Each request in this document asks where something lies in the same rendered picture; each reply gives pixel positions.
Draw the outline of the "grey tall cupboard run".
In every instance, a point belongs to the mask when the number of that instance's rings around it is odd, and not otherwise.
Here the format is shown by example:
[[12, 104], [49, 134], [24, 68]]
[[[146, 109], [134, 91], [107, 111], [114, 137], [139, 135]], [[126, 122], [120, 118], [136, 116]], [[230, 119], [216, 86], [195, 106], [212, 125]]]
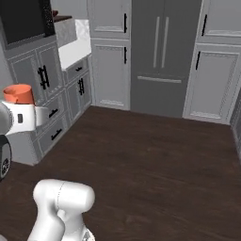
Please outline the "grey tall cupboard run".
[[131, 0], [88, 0], [95, 104], [130, 109]]
[[228, 124], [241, 87], [241, 0], [202, 0], [183, 116]]

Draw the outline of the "grey cupboard door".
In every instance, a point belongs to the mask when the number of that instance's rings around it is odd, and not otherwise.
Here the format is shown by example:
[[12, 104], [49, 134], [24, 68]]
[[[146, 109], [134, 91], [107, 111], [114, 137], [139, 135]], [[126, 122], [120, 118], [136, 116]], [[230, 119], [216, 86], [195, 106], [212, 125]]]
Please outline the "grey cupboard door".
[[39, 68], [46, 66], [50, 87], [45, 84], [46, 89], [43, 89], [48, 99], [56, 95], [63, 87], [62, 70], [60, 67], [58, 49], [56, 43], [51, 43], [36, 50], [39, 60]]
[[8, 60], [8, 65], [15, 83], [30, 85], [35, 104], [41, 104], [45, 97], [40, 85], [38, 61], [34, 51], [21, 54]]

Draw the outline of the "grey base cupboard run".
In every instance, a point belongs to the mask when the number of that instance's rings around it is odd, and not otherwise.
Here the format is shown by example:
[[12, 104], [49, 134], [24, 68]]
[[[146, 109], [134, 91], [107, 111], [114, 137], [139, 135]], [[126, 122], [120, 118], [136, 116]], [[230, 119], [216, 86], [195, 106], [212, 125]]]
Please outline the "grey base cupboard run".
[[63, 71], [72, 122], [91, 105], [91, 84], [88, 57], [78, 60]]

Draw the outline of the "grey fridge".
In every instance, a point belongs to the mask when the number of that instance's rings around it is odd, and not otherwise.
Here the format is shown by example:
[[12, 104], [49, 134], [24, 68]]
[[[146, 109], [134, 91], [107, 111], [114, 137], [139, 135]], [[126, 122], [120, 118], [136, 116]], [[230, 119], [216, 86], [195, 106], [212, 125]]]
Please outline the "grey fridge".
[[183, 116], [201, 1], [132, 1], [132, 111]]

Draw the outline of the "grey speckled block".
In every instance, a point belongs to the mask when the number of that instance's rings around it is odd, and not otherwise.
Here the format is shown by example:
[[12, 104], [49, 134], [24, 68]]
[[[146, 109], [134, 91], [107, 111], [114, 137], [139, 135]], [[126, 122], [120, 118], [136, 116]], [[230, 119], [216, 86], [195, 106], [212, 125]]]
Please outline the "grey speckled block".
[[62, 47], [77, 40], [74, 18], [69, 15], [59, 15], [57, 10], [53, 10], [52, 13], [57, 46]]

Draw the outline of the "grey cabinet side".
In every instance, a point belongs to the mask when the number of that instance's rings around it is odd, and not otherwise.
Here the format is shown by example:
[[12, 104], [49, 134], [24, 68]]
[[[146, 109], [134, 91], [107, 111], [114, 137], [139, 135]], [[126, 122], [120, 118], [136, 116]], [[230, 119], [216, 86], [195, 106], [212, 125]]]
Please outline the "grey cabinet side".
[[237, 155], [241, 162], [241, 89], [239, 90], [233, 109], [233, 114], [231, 117], [231, 128], [233, 131], [233, 138]]

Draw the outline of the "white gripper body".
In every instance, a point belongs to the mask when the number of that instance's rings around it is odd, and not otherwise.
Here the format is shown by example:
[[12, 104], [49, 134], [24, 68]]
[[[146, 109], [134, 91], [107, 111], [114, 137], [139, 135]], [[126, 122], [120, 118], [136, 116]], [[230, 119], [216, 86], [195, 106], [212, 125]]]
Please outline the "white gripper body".
[[42, 126], [49, 120], [49, 109], [44, 106], [35, 107], [36, 126]]

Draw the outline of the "grey drawer front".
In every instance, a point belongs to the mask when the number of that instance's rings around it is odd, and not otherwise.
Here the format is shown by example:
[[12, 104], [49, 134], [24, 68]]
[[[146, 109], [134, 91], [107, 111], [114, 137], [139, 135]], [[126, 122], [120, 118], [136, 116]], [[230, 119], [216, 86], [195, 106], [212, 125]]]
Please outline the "grey drawer front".
[[58, 109], [58, 112], [56, 112], [55, 115], [51, 119], [49, 119], [45, 124], [43, 124], [41, 126], [41, 128], [46, 128], [51, 122], [56, 120], [64, 111], [62, 94], [59, 93], [57, 96], [52, 98], [50, 101], [45, 103], [43, 106], [47, 107], [49, 109], [49, 114], [52, 112], [53, 109]]
[[[56, 130], [58, 129], [62, 129], [62, 132], [54, 140], [51, 140], [51, 135], [54, 135], [56, 133]], [[51, 124], [39, 138], [39, 144], [42, 154], [47, 154], [60, 140], [60, 138], [63, 136], [67, 129], [68, 124], [65, 115], [63, 115], [53, 124]]]

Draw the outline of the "orange cup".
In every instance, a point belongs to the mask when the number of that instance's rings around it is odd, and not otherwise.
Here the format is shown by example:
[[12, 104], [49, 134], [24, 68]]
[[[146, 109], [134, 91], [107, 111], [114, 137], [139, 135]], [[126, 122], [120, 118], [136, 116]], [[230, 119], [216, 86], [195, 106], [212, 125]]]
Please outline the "orange cup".
[[34, 104], [32, 88], [27, 84], [10, 85], [3, 89], [6, 101], [15, 104]]

